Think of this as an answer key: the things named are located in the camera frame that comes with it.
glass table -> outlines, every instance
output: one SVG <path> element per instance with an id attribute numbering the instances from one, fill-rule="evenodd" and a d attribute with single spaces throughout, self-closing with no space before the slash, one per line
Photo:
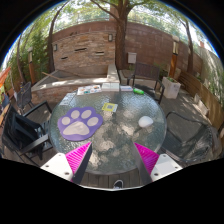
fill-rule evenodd
<path id="1" fill-rule="evenodd" d="M 99 92 L 77 95 L 69 105 L 54 108 L 50 119 L 49 135 L 53 146 L 61 153 L 92 142 L 92 155 L 86 172 L 95 174 L 118 174 L 137 168 L 132 154 L 133 142 L 157 152 L 166 135 L 166 118 L 160 106 L 146 93 Z M 118 104 L 116 112 L 103 111 L 104 103 Z M 74 107 L 93 107 L 103 117 L 102 125 L 88 139 L 69 141 L 63 138 L 57 121 Z M 142 116 L 149 116 L 153 124 L 141 128 L 138 124 Z"/>

light fixture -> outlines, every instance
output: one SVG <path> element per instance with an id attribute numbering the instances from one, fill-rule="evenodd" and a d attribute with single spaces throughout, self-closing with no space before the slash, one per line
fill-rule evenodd
<path id="1" fill-rule="evenodd" d="M 53 50 L 56 51 L 57 49 L 58 49 L 58 46 L 57 46 L 57 44 L 55 44 L 55 45 L 53 46 Z"/>
<path id="2" fill-rule="evenodd" d="M 173 42 L 173 54 L 178 55 L 178 47 L 179 47 L 179 43 L 174 41 Z"/>
<path id="3" fill-rule="evenodd" d="M 113 34 L 108 35 L 108 41 L 112 42 L 113 41 Z"/>
<path id="4" fill-rule="evenodd" d="M 32 62 L 32 53 L 33 53 L 33 47 L 30 47 L 28 49 L 28 62 L 31 63 Z"/>
<path id="5" fill-rule="evenodd" d="M 180 38 L 177 36 L 172 36 L 173 38 L 173 54 L 178 55 L 178 47 L 179 47 L 179 41 Z"/>

white box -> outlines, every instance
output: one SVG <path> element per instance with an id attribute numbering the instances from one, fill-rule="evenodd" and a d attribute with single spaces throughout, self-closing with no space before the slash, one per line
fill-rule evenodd
<path id="1" fill-rule="evenodd" d="M 137 53 L 128 52 L 128 63 L 135 64 Z"/>
<path id="2" fill-rule="evenodd" d="M 161 154 L 150 174 L 150 177 L 152 178 L 152 181 L 156 181 L 181 169 L 182 167 L 180 167 L 167 154 Z"/>
<path id="3" fill-rule="evenodd" d="M 117 91 L 119 92 L 120 90 L 120 84 L 116 82 L 111 82 L 110 83 L 110 91 Z"/>
<path id="4" fill-rule="evenodd" d="M 101 90 L 102 91 L 110 91 L 110 83 L 103 83 Z"/>
<path id="5" fill-rule="evenodd" d="M 196 93 L 194 96 L 194 102 L 198 104 L 200 99 L 201 99 L 201 97 Z"/>
<path id="6" fill-rule="evenodd" d="M 209 109 L 204 105 L 204 103 L 201 100 L 198 101 L 198 107 L 200 108 L 201 113 L 207 116 Z"/>
<path id="7" fill-rule="evenodd" d="M 169 99 L 176 99 L 177 94 L 179 92 L 181 84 L 174 80 L 175 82 L 171 82 L 167 79 L 167 77 L 163 77 L 162 83 L 165 87 L 163 95 Z"/>

purple paw print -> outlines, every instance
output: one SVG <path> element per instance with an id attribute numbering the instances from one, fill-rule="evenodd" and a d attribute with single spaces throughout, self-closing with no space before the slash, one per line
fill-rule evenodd
<path id="1" fill-rule="evenodd" d="M 65 139 L 82 141 L 91 137 L 102 123 L 103 117 L 93 107 L 75 107 L 58 119 L 58 128 Z"/>

tree trunk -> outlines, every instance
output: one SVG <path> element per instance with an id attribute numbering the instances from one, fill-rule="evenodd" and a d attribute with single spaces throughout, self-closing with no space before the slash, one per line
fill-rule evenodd
<path id="1" fill-rule="evenodd" d="M 53 57 L 53 47 L 52 47 L 52 35 L 53 35 L 53 30 L 54 30 L 54 23 L 59 15 L 59 13 L 61 12 L 61 10 L 64 8 L 64 6 L 67 4 L 68 2 L 66 2 L 55 14 L 52 22 L 51 22 L 51 26 L 50 26 L 50 31 L 49 31 L 49 36 L 48 36 L 48 44 L 47 44 L 47 49 L 48 49 L 48 55 L 49 55 L 49 69 L 50 69 L 50 73 L 53 72 L 55 70 L 54 67 L 54 57 Z"/>
<path id="2" fill-rule="evenodd" d="M 126 36 L 125 20 L 117 22 L 117 33 L 115 41 L 115 64 L 118 70 L 124 69 L 125 59 L 125 36 Z"/>
<path id="3" fill-rule="evenodd" d="M 22 72 L 22 69 L 21 69 L 21 64 L 20 64 L 20 55 L 19 55 L 19 46 L 20 46 L 20 40 L 21 40 L 21 37 L 22 37 L 23 33 L 20 34 L 20 37 L 19 37 L 19 40 L 18 40 L 18 44 L 17 44 L 17 67 L 18 67 L 18 70 L 19 70 L 19 75 L 22 79 L 22 82 L 25 84 L 26 83 L 26 80 L 24 78 L 24 75 L 23 75 L 23 72 Z"/>
<path id="4" fill-rule="evenodd" d="M 188 47 L 190 49 L 190 52 L 188 54 L 188 65 L 187 65 L 187 72 L 193 75 L 193 55 L 194 55 L 194 49 L 193 49 L 193 43 L 191 39 L 191 33 L 189 28 L 189 23 L 186 21 L 186 32 L 188 37 Z"/>

